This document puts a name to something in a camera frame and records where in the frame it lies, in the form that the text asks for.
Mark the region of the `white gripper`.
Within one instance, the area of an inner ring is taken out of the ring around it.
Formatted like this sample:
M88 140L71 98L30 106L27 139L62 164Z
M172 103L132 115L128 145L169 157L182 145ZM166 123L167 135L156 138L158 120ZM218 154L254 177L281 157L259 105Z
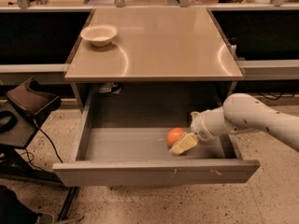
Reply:
M198 139L200 141L208 141L215 138L206 125L207 113L208 111L191 112L192 122L190 129L192 133L185 133L179 140L177 140L177 142L169 149L169 152L172 155L180 155L195 147L198 143Z

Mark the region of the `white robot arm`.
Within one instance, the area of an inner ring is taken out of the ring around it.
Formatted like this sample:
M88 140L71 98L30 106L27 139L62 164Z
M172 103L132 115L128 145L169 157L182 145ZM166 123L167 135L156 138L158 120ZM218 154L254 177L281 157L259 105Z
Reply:
M204 112L193 111L189 133L180 136L170 147L172 155L180 155L200 141L207 142L222 135L236 135L253 130L268 133L283 144L299 151L299 118L276 111L245 93L235 93L221 107Z

